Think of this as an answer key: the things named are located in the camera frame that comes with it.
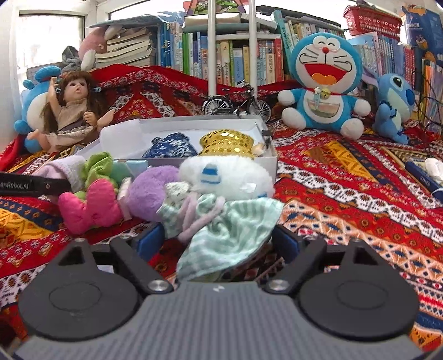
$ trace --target white pole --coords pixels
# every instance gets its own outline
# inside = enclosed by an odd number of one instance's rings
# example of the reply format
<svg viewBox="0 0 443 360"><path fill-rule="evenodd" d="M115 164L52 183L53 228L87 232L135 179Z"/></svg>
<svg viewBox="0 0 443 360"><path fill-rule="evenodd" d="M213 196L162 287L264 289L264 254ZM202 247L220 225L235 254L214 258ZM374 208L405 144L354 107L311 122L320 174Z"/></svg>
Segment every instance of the white pole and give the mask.
<svg viewBox="0 0 443 360"><path fill-rule="evenodd" d="M257 20L255 0L249 0L249 76L257 96Z"/></svg>
<svg viewBox="0 0 443 360"><path fill-rule="evenodd" d="M217 95L217 54L215 53L215 0L208 0L208 95Z"/></svg>

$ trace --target ribbed gray surface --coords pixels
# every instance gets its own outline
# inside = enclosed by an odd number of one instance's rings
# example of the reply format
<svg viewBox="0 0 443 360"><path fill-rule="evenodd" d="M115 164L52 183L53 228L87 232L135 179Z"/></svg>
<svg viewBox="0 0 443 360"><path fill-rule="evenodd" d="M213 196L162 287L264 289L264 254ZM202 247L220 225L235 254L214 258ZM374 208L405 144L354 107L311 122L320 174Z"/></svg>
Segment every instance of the ribbed gray surface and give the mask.
<svg viewBox="0 0 443 360"><path fill-rule="evenodd" d="M307 322L289 297L267 294L255 282L187 282L171 294L149 296L130 322L107 336L78 343L34 337L16 355L23 360L408 360L420 353L407 336L371 344L329 336Z"/></svg>

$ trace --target toy bicycle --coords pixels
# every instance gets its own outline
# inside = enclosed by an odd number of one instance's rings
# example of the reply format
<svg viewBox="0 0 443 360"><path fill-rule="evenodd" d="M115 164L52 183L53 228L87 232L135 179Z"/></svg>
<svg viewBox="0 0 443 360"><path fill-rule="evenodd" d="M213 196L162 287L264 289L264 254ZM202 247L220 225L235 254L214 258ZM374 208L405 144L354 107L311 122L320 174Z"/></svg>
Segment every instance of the toy bicycle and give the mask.
<svg viewBox="0 0 443 360"><path fill-rule="evenodd" d="M246 91L237 91L235 93L229 93L224 96L215 95L211 96L207 101L203 103L203 112L205 115L240 115L242 109L246 109L246 113L250 115L260 115L262 120L266 123L271 119L271 107L264 100L257 99L254 96L254 88L251 87L245 80L237 83L245 88ZM246 100L238 107L235 107L230 97L232 95L245 94Z"/></svg>

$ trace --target brown hair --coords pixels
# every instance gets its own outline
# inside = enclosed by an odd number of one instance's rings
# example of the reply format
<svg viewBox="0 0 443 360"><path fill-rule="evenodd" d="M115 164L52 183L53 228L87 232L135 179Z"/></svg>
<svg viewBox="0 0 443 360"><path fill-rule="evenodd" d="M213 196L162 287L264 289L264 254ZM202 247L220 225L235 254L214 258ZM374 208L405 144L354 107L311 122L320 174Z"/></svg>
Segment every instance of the brown hair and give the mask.
<svg viewBox="0 0 443 360"><path fill-rule="evenodd" d="M62 90L57 94L58 103L60 106L66 106L66 102L63 99L66 86L71 81L78 79L84 79L88 86L88 111L92 111L97 116L97 119L101 118L107 110L106 101L102 93L94 92L93 88L95 87L96 83L91 74L87 71L71 71L63 77L61 82L58 84L58 87ZM44 132L56 133L58 130L58 124L49 103L44 106L41 116L45 120Z"/></svg>

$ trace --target metal screw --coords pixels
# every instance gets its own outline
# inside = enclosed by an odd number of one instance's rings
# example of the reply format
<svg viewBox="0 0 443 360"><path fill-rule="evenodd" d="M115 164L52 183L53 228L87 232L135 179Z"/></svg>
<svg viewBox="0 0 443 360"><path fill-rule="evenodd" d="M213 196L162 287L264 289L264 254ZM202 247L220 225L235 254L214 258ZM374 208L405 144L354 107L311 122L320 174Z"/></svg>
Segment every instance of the metal screw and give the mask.
<svg viewBox="0 0 443 360"><path fill-rule="evenodd" d="M148 284L148 288L156 293L161 293L169 287L169 283L165 280L152 280Z"/></svg>
<svg viewBox="0 0 443 360"><path fill-rule="evenodd" d="M271 280L269 283L269 288L274 291L285 291L289 287L289 282L286 280Z"/></svg>

